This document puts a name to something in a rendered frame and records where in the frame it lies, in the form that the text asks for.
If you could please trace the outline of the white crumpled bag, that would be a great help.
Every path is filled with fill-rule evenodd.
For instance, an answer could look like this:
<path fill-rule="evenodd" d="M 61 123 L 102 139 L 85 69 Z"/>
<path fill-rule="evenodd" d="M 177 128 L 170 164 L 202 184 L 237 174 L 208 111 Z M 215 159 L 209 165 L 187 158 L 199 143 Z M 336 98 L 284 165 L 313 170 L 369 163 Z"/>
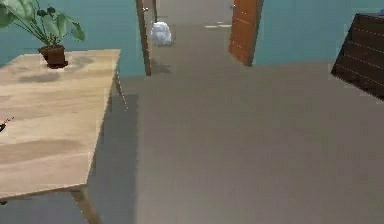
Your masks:
<path fill-rule="evenodd" d="M 151 37 L 155 45 L 168 46 L 172 44 L 172 33 L 165 22 L 158 21 L 152 25 Z"/>

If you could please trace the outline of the brown wooden room door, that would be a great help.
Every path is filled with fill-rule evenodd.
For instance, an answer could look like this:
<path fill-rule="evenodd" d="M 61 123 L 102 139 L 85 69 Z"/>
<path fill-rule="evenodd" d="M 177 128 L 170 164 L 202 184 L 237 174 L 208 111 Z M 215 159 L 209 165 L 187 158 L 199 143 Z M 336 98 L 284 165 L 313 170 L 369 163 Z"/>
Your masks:
<path fill-rule="evenodd" d="M 148 31 L 151 29 L 151 24 L 157 21 L 157 0 L 135 0 L 138 27 L 142 45 L 143 61 L 145 67 L 145 75 L 151 76 L 151 59 L 150 47 L 148 42 Z M 147 12 L 143 12 L 143 8 L 149 8 Z"/>

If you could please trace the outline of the orange wooden room door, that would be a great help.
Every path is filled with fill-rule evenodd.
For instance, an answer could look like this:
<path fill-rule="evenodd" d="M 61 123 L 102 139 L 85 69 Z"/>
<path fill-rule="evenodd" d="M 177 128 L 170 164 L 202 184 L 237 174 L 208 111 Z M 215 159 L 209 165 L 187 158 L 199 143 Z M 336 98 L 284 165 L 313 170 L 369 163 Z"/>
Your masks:
<path fill-rule="evenodd" d="M 240 63 L 251 67 L 264 0 L 233 0 L 229 52 Z"/>

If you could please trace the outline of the green house plant brown pot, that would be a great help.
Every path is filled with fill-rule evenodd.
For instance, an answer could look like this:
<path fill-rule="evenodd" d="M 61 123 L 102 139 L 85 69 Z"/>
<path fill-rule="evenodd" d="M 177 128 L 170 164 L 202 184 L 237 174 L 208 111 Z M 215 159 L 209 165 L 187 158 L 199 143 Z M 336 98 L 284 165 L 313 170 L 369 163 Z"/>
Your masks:
<path fill-rule="evenodd" d="M 68 65 L 63 39 L 70 35 L 84 41 L 85 33 L 73 17 L 52 6 L 43 8 L 39 0 L 0 0 L 0 28 L 15 25 L 43 43 L 38 52 L 50 69 Z"/>

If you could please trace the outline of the light wooden table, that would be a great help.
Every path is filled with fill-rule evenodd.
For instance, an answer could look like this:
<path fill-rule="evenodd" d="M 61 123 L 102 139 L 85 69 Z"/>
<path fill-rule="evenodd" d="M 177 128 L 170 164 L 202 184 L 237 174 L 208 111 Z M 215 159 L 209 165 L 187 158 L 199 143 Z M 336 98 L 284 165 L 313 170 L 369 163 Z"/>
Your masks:
<path fill-rule="evenodd" d="M 39 54 L 0 67 L 0 206 L 67 192 L 88 224 L 102 224 L 89 175 L 112 92 L 119 49 L 71 51 L 50 69 Z"/>

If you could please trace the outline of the dark brown wooden cupboard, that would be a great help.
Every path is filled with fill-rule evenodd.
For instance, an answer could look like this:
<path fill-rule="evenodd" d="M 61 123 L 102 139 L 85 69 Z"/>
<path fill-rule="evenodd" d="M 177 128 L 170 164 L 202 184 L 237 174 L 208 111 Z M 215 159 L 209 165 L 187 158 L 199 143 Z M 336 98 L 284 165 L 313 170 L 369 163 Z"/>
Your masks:
<path fill-rule="evenodd" d="M 384 101 L 384 15 L 355 14 L 331 74 Z"/>

